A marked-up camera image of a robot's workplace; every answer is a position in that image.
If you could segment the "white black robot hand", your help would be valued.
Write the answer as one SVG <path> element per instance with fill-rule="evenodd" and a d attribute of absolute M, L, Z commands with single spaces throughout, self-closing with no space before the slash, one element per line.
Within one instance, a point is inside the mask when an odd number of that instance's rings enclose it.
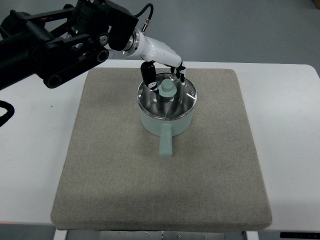
<path fill-rule="evenodd" d="M 140 71 L 143 83 L 155 94 L 159 93 L 156 68 L 154 63 L 170 67 L 170 72 L 183 83 L 185 81 L 186 67 L 182 58 L 165 43 L 145 36 L 135 29 L 125 48 L 123 54 L 128 57 L 140 57 L 143 63 Z"/>

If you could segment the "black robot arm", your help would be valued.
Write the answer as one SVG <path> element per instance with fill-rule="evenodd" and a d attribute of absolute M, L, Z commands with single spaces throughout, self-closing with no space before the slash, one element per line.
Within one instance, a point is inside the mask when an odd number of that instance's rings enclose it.
<path fill-rule="evenodd" d="M 12 10 L 0 25 L 0 87 L 37 75 L 56 88 L 123 50 L 137 16 L 109 0 L 79 0 L 31 15 Z"/>

